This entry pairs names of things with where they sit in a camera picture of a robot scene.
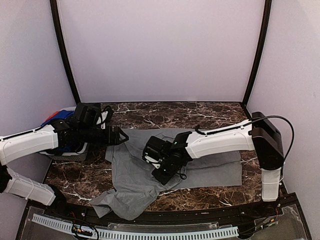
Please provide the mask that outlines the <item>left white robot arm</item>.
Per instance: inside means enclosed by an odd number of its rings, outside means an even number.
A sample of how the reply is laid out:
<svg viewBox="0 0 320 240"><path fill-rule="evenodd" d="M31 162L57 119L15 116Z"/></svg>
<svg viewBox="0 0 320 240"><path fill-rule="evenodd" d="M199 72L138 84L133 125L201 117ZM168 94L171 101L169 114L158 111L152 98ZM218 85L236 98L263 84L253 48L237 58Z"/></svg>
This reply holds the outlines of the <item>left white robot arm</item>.
<svg viewBox="0 0 320 240"><path fill-rule="evenodd" d="M8 167L12 161L34 153L80 155L89 144L117 146L129 140L118 126L110 124L114 111L108 105L80 102L63 108L41 126L0 138L0 191L35 201L60 218L71 213L66 197L55 186L34 181Z"/></svg>

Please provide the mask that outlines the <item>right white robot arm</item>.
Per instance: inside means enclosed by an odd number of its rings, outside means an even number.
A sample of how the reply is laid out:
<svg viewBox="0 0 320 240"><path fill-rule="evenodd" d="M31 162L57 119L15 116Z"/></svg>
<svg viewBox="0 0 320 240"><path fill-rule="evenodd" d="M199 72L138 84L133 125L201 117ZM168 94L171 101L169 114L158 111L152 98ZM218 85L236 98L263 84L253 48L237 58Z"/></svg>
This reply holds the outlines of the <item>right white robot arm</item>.
<svg viewBox="0 0 320 240"><path fill-rule="evenodd" d="M255 213L266 217L275 208L279 196L283 167L288 153L283 150L282 135L272 124L275 115L254 112L250 119L212 130L178 133L172 142L151 136L142 159L154 166L152 175L162 185L181 173L188 162L213 154L233 151L255 151L261 169L261 199Z"/></svg>

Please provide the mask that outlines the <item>grey button shirt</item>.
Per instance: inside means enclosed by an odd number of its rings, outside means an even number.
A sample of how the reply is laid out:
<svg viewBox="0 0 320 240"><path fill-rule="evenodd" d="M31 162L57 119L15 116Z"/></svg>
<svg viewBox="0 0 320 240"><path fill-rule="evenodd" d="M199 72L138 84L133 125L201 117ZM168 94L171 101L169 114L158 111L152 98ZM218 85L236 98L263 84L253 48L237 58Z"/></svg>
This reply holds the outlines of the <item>grey button shirt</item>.
<svg viewBox="0 0 320 240"><path fill-rule="evenodd" d="M230 187L242 185L241 155L230 151L203 156L166 175L143 160L150 137L174 142L185 128L125 129L128 141L106 148L111 163L113 187L93 198L90 204L98 217L114 212L120 218L137 218L162 191L181 188Z"/></svg>

